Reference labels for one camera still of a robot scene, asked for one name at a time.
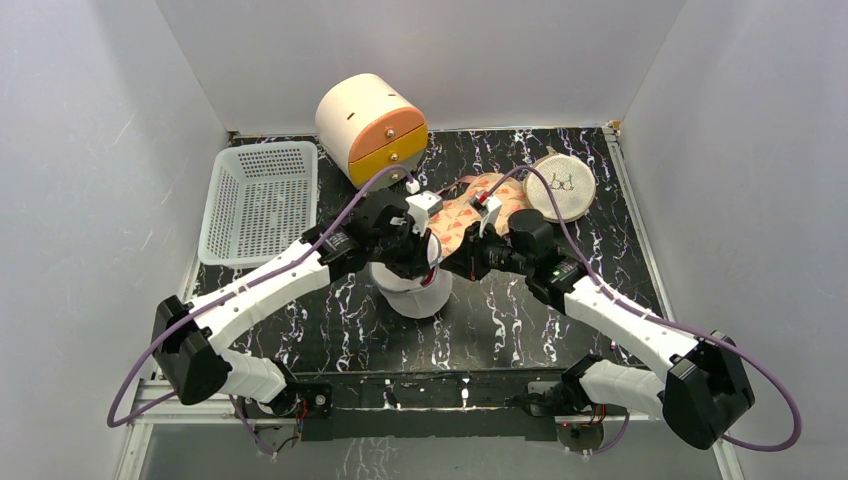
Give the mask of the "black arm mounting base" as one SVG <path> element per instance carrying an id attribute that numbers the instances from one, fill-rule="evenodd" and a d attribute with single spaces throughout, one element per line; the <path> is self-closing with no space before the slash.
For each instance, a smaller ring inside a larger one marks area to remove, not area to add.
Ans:
<path id="1" fill-rule="evenodd" d="M 277 443 L 283 426 L 306 442 L 366 437 L 520 437 L 556 441 L 587 426 L 591 440 L 620 406 L 573 407 L 561 370 L 493 369 L 302 375 L 282 408 L 238 399 L 242 415 Z"/>

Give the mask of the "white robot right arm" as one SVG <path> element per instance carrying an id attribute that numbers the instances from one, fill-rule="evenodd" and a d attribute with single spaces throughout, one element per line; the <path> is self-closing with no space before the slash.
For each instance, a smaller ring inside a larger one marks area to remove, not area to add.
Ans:
<path id="1" fill-rule="evenodd" d="M 685 443 L 706 450 L 755 403 L 737 355 L 702 336 L 653 323 L 628 298 L 606 294 L 535 210 L 511 215 L 504 236 L 473 223 L 441 266 L 471 281 L 492 270 L 521 275 L 538 301 L 594 328 L 642 363 L 627 367 L 588 354 L 558 382 L 529 384 L 508 400 L 510 406 L 533 416 L 559 416 L 615 405 L 659 418 Z"/>

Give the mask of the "white mesh laundry bag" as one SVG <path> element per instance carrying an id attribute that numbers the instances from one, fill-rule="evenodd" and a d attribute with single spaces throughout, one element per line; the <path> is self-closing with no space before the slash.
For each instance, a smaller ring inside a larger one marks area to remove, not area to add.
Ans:
<path id="1" fill-rule="evenodd" d="M 370 263 L 368 273 L 378 291 L 398 314 L 415 320 L 439 313 L 447 304 L 453 289 L 453 275 L 439 266 L 442 257 L 438 238 L 429 239 L 427 258 L 434 261 L 425 276 L 404 279 L 392 273 L 383 263 Z"/>

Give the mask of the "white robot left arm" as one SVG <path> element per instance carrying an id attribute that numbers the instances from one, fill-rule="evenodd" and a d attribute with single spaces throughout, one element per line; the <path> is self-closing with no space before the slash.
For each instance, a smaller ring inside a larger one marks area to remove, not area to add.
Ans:
<path id="1" fill-rule="evenodd" d="M 157 308 L 153 356 L 183 405 L 215 394 L 250 398 L 275 416 L 294 411 L 299 388 L 287 367 L 232 349 L 233 342 L 284 306 L 381 263 L 410 280 L 430 276 L 439 248 L 429 228 L 442 208 L 432 192 L 381 189 L 352 201 L 335 221 L 303 233 L 251 273 L 187 303 Z"/>

